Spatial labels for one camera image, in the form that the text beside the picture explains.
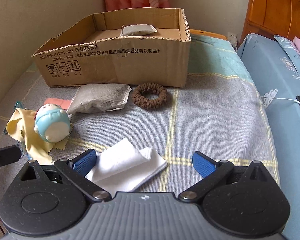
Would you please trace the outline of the yellow cleaning cloth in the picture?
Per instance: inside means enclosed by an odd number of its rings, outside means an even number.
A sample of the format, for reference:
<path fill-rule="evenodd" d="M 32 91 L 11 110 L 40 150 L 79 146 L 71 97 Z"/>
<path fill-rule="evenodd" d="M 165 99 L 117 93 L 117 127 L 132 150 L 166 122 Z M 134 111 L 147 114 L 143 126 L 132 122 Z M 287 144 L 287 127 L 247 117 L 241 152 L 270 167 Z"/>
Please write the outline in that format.
<path fill-rule="evenodd" d="M 16 109 L 7 123 L 6 131 L 13 139 L 23 142 L 29 156 L 38 161 L 40 165 L 53 163 L 49 152 L 53 149 L 64 150 L 70 135 L 57 143 L 43 140 L 35 131 L 34 123 L 37 111 L 29 109 Z"/>

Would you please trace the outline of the white cloth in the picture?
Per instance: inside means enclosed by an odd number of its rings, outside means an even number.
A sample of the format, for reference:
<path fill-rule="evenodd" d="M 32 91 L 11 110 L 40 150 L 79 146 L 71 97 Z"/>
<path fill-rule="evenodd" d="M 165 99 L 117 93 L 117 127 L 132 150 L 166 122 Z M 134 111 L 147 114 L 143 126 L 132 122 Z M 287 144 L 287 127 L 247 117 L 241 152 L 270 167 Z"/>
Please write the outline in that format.
<path fill-rule="evenodd" d="M 137 150 L 127 138 L 103 151 L 85 176 L 111 196 L 133 192 L 167 166 L 155 149 Z"/>

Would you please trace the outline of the blue white plush toy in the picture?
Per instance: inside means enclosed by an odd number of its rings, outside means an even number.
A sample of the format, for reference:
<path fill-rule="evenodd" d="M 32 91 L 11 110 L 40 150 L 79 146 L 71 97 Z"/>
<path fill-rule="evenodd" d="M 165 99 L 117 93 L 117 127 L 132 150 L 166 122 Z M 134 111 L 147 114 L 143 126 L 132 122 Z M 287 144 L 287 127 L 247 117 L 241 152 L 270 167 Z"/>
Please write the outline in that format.
<path fill-rule="evenodd" d="M 61 106 L 48 103 L 38 109 L 35 116 L 34 131 L 43 140 L 57 143 L 70 134 L 70 119 Z"/>

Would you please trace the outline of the small grey sachet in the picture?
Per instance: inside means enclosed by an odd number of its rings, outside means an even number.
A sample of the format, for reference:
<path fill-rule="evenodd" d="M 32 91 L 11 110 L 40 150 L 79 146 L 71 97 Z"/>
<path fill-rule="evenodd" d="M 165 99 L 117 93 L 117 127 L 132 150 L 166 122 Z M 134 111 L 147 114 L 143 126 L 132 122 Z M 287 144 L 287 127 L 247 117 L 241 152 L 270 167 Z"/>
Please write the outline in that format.
<path fill-rule="evenodd" d="M 123 26 L 120 36 L 145 36 L 157 33 L 157 29 L 149 24 L 135 24 Z"/>

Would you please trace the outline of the grey green checked blanket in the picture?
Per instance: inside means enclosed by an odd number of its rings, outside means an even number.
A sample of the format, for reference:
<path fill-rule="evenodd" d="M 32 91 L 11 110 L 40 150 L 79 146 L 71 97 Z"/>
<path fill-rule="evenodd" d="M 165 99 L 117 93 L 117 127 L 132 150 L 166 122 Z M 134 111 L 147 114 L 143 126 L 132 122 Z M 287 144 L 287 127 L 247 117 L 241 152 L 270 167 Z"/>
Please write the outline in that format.
<path fill-rule="evenodd" d="M 232 45 L 193 35 L 184 88 L 170 88 L 168 104 L 157 111 L 131 101 L 122 110 L 71 116 L 74 128 L 53 160 L 74 158 L 89 148 L 101 153 L 127 138 L 138 150 L 155 149 L 167 167 L 140 191 L 180 193 L 200 180 L 192 154 L 238 166 L 260 160 L 279 181 L 276 150 L 260 95 Z"/>

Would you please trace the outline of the pink adhesive bandage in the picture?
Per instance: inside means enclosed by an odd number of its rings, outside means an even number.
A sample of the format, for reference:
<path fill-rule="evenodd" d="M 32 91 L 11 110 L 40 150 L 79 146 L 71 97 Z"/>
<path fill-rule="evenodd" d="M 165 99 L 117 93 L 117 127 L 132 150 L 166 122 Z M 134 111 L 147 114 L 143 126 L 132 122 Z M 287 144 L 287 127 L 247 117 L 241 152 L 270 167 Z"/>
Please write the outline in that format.
<path fill-rule="evenodd" d="M 47 98 L 44 101 L 44 104 L 55 104 L 62 107 L 62 109 L 67 110 L 70 106 L 71 100 L 65 100 L 65 99 L 56 99 L 56 98 Z"/>

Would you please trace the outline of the large grey sachet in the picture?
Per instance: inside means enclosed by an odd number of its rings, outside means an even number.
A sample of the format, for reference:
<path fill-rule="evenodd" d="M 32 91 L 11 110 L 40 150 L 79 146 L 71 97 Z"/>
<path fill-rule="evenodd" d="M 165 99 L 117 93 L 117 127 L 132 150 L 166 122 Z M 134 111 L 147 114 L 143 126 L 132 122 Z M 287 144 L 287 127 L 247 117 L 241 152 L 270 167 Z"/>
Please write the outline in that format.
<path fill-rule="evenodd" d="M 121 110 L 125 107 L 131 90 L 129 85 L 119 83 L 83 85 L 71 100 L 67 114 Z"/>

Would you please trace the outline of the brown knitted scrunchie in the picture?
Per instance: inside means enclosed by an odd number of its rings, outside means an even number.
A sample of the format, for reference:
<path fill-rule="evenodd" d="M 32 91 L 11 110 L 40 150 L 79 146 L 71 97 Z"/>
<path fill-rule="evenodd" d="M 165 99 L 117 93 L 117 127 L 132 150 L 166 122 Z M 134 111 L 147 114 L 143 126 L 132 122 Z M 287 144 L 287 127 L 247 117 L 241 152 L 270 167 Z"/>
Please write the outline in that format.
<path fill-rule="evenodd" d="M 157 83 L 147 82 L 138 85 L 132 94 L 133 103 L 145 110 L 156 110 L 168 102 L 167 89 Z"/>

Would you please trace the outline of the blue floral bed sheet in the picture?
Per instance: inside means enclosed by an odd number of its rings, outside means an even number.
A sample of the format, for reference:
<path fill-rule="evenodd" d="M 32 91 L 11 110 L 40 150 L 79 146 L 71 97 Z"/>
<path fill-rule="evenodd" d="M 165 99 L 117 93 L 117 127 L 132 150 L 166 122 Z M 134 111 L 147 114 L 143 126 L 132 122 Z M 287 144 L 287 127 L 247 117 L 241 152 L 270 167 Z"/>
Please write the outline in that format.
<path fill-rule="evenodd" d="M 300 239 L 300 67 L 275 38 L 249 34 L 237 52 L 260 93 L 273 134 L 280 185 L 290 203 L 283 234 Z"/>

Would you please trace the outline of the brown cardboard box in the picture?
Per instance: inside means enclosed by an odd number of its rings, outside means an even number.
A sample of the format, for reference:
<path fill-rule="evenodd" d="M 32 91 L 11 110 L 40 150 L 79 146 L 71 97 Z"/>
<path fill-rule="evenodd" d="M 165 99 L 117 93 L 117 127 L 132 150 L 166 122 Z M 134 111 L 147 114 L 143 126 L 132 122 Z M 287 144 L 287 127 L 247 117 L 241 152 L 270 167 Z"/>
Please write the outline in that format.
<path fill-rule="evenodd" d="M 149 24 L 157 33 L 120 36 L 123 26 Z M 90 83 L 184 87 L 190 29 L 183 9 L 130 8 L 89 15 L 36 50 L 50 87 Z"/>

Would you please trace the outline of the blue pillow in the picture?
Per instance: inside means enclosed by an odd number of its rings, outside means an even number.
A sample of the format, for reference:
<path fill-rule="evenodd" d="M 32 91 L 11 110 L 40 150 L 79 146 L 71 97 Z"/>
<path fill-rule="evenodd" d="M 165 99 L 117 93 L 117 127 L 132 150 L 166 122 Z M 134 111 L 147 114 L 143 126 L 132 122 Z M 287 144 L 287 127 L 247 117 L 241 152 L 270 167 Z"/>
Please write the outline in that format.
<path fill-rule="evenodd" d="M 274 35 L 274 38 L 279 43 L 281 48 L 286 52 L 294 66 L 296 68 L 300 67 L 300 53 L 294 42 L 280 35 Z"/>

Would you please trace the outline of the orange wooden headboard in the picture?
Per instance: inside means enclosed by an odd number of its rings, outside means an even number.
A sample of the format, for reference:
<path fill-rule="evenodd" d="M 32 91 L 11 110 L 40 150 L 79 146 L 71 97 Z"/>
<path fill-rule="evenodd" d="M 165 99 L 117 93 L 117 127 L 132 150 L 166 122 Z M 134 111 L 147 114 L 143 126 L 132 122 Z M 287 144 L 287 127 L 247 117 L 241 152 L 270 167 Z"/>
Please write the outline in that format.
<path fill-rule="evenodd" d="M 249 0 L 240 44 L 248 34 L 300 38 L 300 0 Z"/>

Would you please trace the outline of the white wall plug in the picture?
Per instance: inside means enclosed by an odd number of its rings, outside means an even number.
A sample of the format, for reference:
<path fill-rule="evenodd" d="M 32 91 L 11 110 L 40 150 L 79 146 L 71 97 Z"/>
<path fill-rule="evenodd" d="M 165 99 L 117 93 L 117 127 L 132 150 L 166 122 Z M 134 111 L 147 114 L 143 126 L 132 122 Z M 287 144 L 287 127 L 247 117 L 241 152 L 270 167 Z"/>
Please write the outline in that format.
<path fill-rule="evenodd" d="M 227 34 L 227 40 L 231 43 L 231 45 L 234 48 L 237 48 L 237 46 L 238 46 L 237 34 L 228 32 L 228 34 Z"/>

